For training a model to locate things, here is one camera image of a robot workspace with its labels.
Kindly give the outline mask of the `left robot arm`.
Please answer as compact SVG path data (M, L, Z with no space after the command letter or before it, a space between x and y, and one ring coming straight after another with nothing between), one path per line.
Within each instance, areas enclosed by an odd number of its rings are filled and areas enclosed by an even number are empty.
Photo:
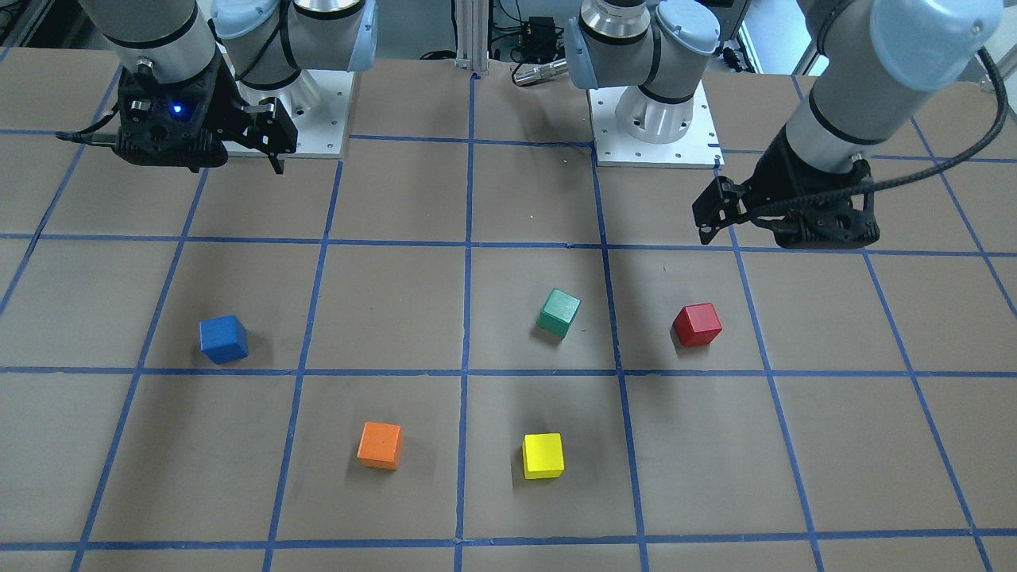
M862 249L876 242L877 191L912 184L976 155L1005 124L1007 94L984 43L1003 1L802 1L828 59L806 100L743 184L716 177L694 201L702 244L752 223L784 249ZM649 144L678 140L707 59L721 44L715 14L698 1L585 1L564 28L571 81L622 87L617 118ZM883 182L868 160L933 95L980 58L996 91L988 134L943 164Z

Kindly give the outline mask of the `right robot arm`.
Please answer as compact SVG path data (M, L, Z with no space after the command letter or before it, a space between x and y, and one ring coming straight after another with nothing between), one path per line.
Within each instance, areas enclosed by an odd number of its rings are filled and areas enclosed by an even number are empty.
M108 116L62 141L191 172L229 156L338 159L374 1L83 1L122 68Z

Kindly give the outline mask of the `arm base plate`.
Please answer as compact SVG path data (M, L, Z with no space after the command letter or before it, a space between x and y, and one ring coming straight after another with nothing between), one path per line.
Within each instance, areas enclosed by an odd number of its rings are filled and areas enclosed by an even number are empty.
M294 153L285 157L340 160L348 133L353 90L358 75L342 70L302 70L294 83L259 91L236 83L245 101L277 97L298 131Z
M679 104L651 100L638 87L587 95L600 166L713 169L725 163L702 81Z

